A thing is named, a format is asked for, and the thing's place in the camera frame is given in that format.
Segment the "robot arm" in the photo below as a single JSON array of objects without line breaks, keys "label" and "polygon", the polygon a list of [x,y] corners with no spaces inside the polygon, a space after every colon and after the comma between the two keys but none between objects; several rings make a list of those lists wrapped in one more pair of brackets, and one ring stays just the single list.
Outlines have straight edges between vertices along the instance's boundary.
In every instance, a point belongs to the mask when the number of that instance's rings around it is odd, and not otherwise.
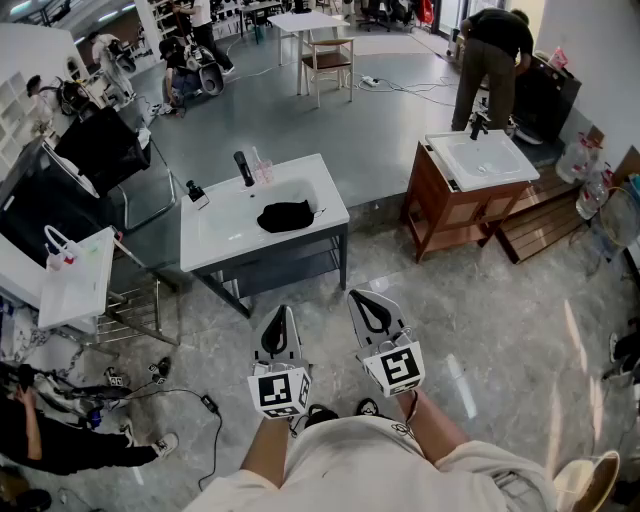
[{"label": "robot arm", "polygon": [[289,306],[282,305],[265,317],[255,331],[251,349],[249,389],[256,410],[266,418],[305,414],[311,387],[309,363],[302,359]]},{"label": "robot arm", "polygon": [[422,351],[400,307],[366,290],[351,290],[347,303],[360,343],[356,357],[384,396],[418,387],[425,377]]}]

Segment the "sink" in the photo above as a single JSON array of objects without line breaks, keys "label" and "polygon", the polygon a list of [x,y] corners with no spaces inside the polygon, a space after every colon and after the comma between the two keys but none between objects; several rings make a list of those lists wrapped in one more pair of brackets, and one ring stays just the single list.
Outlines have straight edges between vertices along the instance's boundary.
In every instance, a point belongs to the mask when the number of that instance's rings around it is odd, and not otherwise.
[{"label": "sink", "polygon": [[427,135],[427,142],[463,192],[540,177],[503,130],[480,133],[475,141],[468,132]]},{"label": "sink", "polygon": [[[238,176],[205,188],[209,204],[198,210],[188,196],[181,201],[180,268],[184,272],[219,263],[269,245],[291,240],[349,220],[322,156],[311,155],[273,166],[273,182],[245,187]],[[258,225],[264,207],[309,201],[316,215],[311,226],[269,233]]]}]

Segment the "hand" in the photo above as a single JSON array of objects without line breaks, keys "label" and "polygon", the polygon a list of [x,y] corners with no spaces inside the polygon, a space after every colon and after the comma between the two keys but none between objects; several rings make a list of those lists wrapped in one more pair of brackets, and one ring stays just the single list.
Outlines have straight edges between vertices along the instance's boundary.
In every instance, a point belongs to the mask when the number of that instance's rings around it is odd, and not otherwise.
[{"label": "hand", "polygon": [[22,391],[22,388],[18,386],[18,391],[16,391],[16,400],[22,402],[28,409],[36,408],[36,397],[33,394],[32,388],[27,388],[26,391]]}]

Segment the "faucet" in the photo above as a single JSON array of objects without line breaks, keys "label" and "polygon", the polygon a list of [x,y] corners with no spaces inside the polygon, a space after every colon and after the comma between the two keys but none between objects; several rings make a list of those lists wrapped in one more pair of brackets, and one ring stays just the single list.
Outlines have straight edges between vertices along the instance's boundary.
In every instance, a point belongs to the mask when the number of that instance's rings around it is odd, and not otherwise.
[{"label": "faucet", "polygon": [[253,176],[251,176],[251,171],[247,165],[247,159],[244,157],[244,153],[242,151],[236,151],[233,154],[233,159],[236,161],[236,164],[238,164],[238,169],[240,169],[240,174],[244,179],[245,187],[251,187],[255,181],[253,180]]},{"label": "faucet", "polygon": [[475,117],[471,120],[471,140],[478,140],[478,134],[482,130],[485,135],[489,132],[484,127],[485,123],[489,122],[489,118],[482,112],[476,112]]}]

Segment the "gray floor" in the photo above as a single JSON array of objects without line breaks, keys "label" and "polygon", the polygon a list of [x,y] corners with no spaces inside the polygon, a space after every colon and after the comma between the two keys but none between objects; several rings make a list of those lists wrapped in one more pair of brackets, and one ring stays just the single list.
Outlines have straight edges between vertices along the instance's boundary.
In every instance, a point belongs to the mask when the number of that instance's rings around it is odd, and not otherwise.
[{"label": "gray floor", "polygon": [[[421,31],[416,34],[436,49],[445,43],[444,39]],[[184,118],[164,116],[151,125],[169,167],[183,184],[194,180],[204,187],[237,176],[233,154],[243,150],[251,155],[252,146],[258,148],[261,158],[274,164],[320,153],[344,203],[350,207],[404,192],[418,139],[427,132],[446,131],[450,125],[451,106],[402,92],[356,91],[353,103],[349,103],[348,92],[336,90],[336,82],[330,80],[320,83],[322,107],[317,109],[313,95],[296,95],[295,64],[277,67],[273,30],[267,30],[267,40],[258,46],[252,36],[235,43],[234,37],[227,40],[233,43],[229,56],[236,71],[224,93],[217,98],[202,95],[188,103]],[[320,39],[322,33],[315,37]],[[226,49],[228,44],[221,43],[221,48]],[[285,41],[283,47],[283,62],[292,62],[296,55],[292,41]],[[442,85],[440,77],[446,77],[446,83],[458,81],[455,69],[433,53],[362,56],[356,64],[357,73],[387,78],[404,86]],[[274,66],[260,76],[249,76]],[[136,109],[144,113],[145,99],[150,104],[161,101],[163,72],[164,66],[159,64],[133,79],[134,88],[144,98],[124,112],[125,116],[135,115]],[[455,86],[442,86],[421,94],[453,104],[455,93]],[[148,204],[140,205],[138,195],[140,215],[166,201],[167,189],[158,184],[158,172],[156,169],[152,178],[156,183],[154,193],[144,194],[143,200]],[[175,208],[128,236],[125,242],[149,265],[175,265],[179,259],[179,219],[179,208]]]},{"label": "gray floor", "polygon": [[[634,452],[631,388],[626,380],[599,382],[609,365],[609,333],[626,333],[638,307],[634,283],[622,279],[622,260],[601,265],[587,279],[594,260],[585,235],[571,246],[565,238],[517,266],[495,240],[485,249],[468,244],[431,254],[417,265],[405,228],[377,223],[380,210],[363,210],[351,209],[357,229],[350,236],[349,288],[374,289],[401,304],[421,342],[423,388],[472,438],[530,457],[550,475],[577,457]],[[246,384],[249,340],[252,326],[281,303],[293,307],[314,364],[313,402],[347,415],[372,396],[385,414],[399,416],[353,356],[357,342],[337,272],[255,297],[251,321],[195,284],[163,306],[167,332],[182,345],[139,339],[120,347],[117,366],[139,386],[149,379],[149,363],[171,355],[166,387],[206,392],[218,402],[224,417],[218,475],[238,468],[259,422]],[[477,407],[472,419],[448,369],[452,356],[464,368]],[[111,361],[87,353],[85,364],[88,376],[99,379]],[[135,402],[130,414],[139,437],[174,431],[181,441],[168,460],[140,468],[144,485],[132,470],[117,468],[67,478],[27,471],[33,484],[52,492],[71,487],[92,506],[111,511],[181,510],[197,495],[198,478],[211,470],[217,420],[183,394]],[[65,510],[83,509],[76,503]]]}]

